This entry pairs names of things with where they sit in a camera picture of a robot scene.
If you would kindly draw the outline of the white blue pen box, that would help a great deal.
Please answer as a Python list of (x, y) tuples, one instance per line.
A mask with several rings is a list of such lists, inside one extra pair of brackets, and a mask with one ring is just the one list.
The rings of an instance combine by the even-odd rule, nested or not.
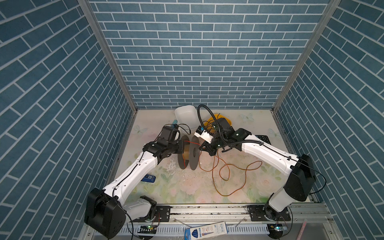
[(185, 240), (203, 240), (213, 238), (228, 233), (227, 225), (225, 222), (215, 224), (203, 225), (199, 227), (188, 228), (185, 230)]

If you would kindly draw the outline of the black desk calculator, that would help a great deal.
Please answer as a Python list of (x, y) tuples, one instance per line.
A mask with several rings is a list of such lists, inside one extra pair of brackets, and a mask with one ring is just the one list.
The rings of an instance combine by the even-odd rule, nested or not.
[(267, 143), (267, 144), (269, 144), (269, 145), (271, 144), (269, 137), (266, 136), (266, 135), (256, 135), (256, 137), (257, 137), (260, 141), (263, 141), (263, 142), (265, 142), (265, 143)]

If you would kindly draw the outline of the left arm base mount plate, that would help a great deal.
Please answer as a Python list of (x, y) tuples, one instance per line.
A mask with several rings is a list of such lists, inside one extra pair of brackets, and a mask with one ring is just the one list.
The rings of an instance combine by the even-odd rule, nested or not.
[(170, 214), (171, 206), (151, 207), (149, 213), (146, 216), (133, 220), (133, 222), (169, 222)]

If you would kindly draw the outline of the yellow plastic tub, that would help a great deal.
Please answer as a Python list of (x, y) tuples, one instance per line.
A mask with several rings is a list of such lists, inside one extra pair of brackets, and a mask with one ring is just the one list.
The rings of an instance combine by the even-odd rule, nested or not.
[[(215, 118), (217, 119), (217, 122), (220, 124), (220, 126), (224, 129), (227, 129), (232, 126), (232, 122), (221, 114), (215, 114)], [(213, 118), (209, 118), (206, 122), (204, 122), (204, 125), (208, 129), (211, 129), (217, 124)]]

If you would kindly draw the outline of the metal frame corner post left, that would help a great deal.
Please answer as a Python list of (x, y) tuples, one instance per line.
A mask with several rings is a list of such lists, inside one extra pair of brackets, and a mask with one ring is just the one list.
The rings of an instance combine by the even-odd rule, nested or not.
[(116, 63), (116, 60), (112, 54), (112, 51), (110, 50), (109, 48), (109, 45), (108, 45), (108, 42), (103, 34), (103, 31), (97, 21), (97, 18), (92, 10), (92, 7), (89, 3), (89, 1), (86, 1), (86, 0), (78, 0), (78, 3), (95, 35), (95, 38), (97, 39), (103, 53), (105, 54), (105, 57), (107, 59), (107, 62), (108, 64), (110, 65), (111, 67), (111, 70), (113, 71), (116, 79), (117, 79), (117, 82), (119, 84), (119, 86), (121, 87), (125, 97), (126, 97), (126, 100), (128, 101), (130, 107), (132, 108), (134, 114), (137, 113), (138, 109), (129, 93), (129, 90), (127, 88), (127, 85), (124, 81), (124, 78), (121, 74), (121, 71), (119, 70), (119, 67)]

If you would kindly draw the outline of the blue black utility knife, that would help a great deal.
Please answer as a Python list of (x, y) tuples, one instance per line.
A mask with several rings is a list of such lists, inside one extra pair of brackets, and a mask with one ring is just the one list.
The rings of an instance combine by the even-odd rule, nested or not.
[(155, 180), (156, 180), (156, 177), (155, 177), (155, 176), (147, 174), (147, 175), (145, 175), (145, 176), (142, 178), (141, 181), (142, 181), (142, 182), (146, 182), (146, 183), (154, 183)]

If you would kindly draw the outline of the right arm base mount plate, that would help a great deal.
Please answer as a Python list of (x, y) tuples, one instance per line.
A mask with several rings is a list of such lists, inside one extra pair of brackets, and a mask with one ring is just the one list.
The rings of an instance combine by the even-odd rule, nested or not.
[(281, 212), (277, 212), (271, 207), (266, 207), (265, 205), (248, 205), (246, 209), (250, 214), (252, 222), (271, 222), (277, 220), (285, 220), (287, 222), (292, 219), (287, 207)]

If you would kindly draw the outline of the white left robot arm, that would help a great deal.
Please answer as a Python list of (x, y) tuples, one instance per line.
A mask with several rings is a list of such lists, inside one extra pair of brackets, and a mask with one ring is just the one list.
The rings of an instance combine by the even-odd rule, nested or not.
[(164, 158), (181, 154), (183, 141), (177, 125), (165, 125), (155, 141), (147, 143), (138, 158), (114, 181), (102, 189), (94, 188), (87, 196), (85, 223), (112, 239), (124, 226), (126, 219), (153, 221), (156, 201), (142, 196), (137, 201), (123, 206), (141, 180)]

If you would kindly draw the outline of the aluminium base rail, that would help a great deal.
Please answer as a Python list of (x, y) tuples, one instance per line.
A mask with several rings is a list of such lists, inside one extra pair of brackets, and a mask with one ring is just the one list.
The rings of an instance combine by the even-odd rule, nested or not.
[(288, 207), (291, 220), (252, 222), (246, 207), (262, 204), (173, 204), (169, 222), (130, 222), (116, 240), (183, 240), (185, 230), (225, 222), (228, 233), (217, 240), (296, 240), (304, 221), (302, 240), (340, 240), (341, 232), (328, 208), (321, 203), (295, 203)]

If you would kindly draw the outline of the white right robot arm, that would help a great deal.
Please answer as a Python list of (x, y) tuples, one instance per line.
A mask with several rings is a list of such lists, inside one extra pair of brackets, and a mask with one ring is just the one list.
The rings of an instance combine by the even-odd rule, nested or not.
[(264, 205), (267, 219), (276, 220), (288, 205), (307, 199), (316, 181), (313, 161), (309, 156), (289, 154), (245, 129), (234, 130), (224, 118), (215, 121), (214, 130), (214, 133), (210, 133), (204, 125), (197, 128), (195, 136), (204, 140), (201, 151), (215, 156), (220, 148), (237, 149), (261, 159), (288, 177), (285, 185), (273, 193)]

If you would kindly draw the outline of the pink pencil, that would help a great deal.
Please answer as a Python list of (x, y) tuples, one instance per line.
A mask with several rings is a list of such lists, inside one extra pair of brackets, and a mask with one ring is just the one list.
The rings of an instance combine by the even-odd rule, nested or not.
[(298, 233), (298, 236), (297, 236), (296, 240), (301, 240), (302, 239), (302, 236), (303, 236), (303, 233), (304, 233), (304, 230), (305, 230), (306, 226), (307, 226), (307, 221), (304, 221), (302, 226), (301, 226), (301, 229), (300, 229), (300, 231)]

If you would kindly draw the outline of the metal frame corner post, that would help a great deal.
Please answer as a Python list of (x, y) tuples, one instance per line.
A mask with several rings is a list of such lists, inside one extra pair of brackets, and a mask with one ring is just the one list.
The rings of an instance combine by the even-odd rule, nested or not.
[(124, 81), (124, 78), (121, 74), (121, 71), (119, 70), (119, 67), (116, 63), (116, 60), (112, 54), (112, 51), (110, 50), (109, 48), (109, 45), (108, 45), (108, 42), (103, 34), (103, 31), (97, 21), (97, 18), (92, 10), (92, 7), (89, 3), (89, 1), (86, 1), (86, 0), (78, 0), (78, 3), (95, 35), (95, 38), (97, 39), (103, 53), (105, 54), (105, 57), (107, 59), (107, 62), (108, 64), (110, 65), (111, 67), (111, 70), (113, 71), (116, 79), (117, 79), (117, 82), (119, 84), (119, 86), (121, 87), (125, 97), (126, 97), (126, 100), (128, 101), (130, 107), (132, 108), (134, 114), (137, 113), (138, 109), (129, 93), (129, 90), (127, 88), (127, 85)]
[(314, 31), (309, 38), (302, 54), (298, 58), (298, 61), (296, 65), (294, 66), (290, 76), (287, 78), (287, 81), (282, 88), (281, 93), (279, 94), (276, 102), (273, 105), (272, 113), (273, 115), (276, 115), (279, 108), (281, 107), (285, 97), (287, 96), (289, 90), (293, 86), (294, 82), (296, 81), (300, 71), (302, 70), (305, 62), (307, 61), (309, 55), (311, 54), (312, 50), (314, 49), (316, 43), (318, 42), (320, 36), (322, 35), (323, 31), (325, 30), (328, 22), (330, 21), (332, 15), (336, 11), (337, 7), (339, 6), (341, 0), (330, 0), (328, 5), (326, 6), (319, 22), (317, 23), (316, 27), (314, 28)]

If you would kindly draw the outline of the white plastic tub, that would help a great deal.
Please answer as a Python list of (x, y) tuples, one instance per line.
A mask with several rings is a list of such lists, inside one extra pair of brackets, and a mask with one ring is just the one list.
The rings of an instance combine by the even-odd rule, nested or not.
[(197, 109), (192, 105), (186, 105), (175, 109), (176, 119), (179, 124), (186, 124), (191, 129), (197, 129), (200, 125)]

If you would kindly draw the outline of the metal frame corner post right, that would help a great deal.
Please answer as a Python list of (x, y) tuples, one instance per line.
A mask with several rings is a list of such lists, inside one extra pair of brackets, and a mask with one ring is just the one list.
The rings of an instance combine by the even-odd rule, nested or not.
[(323, 31), (325, 30), (328, 22), (330, 21), (332, 15), (336, 11), (337, 7), (339, 6), (341, 0), (330, 0), (328, 5), (326, 6), (319, 22), (317, 23), (316, 27), (314, 28), (314, 31), (309, 38), (302, 54), (298, 58), (298, 61), (296, 65), (294, 66), (290, 76), (287, 78), (287, 81), (282, 88), (281, 93), (279, 94), (276, 102), (273, 105), (272, 113), (273, 115), (276, 115), (279, 108), (281, 107), (285, 97), (287, 96), (289, 90), (293, 86), (294, 82), (296, 81), (300, 71), (302, 70), (305, 62), (307, 61), (309, 55), (311, 54), (312, 50), (314, 49), (316, 43), (318, 42), (320, 36), (322, 35)]

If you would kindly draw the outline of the dark grey perforated spool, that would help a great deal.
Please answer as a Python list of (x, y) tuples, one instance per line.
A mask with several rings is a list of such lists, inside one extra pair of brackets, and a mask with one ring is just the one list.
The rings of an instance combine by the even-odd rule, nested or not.
[(188, 136), (182, 136), (181, 141), (183, 141), (184, 151), (182, 154), (178, 154), (178, 164), (179, 167), (184, 170), (186, 167), (190, 166), (191, 170), (195, 170), (199, 164), (200, 157), (200, 142), (199, 138), (193, 136), (190, 140)]

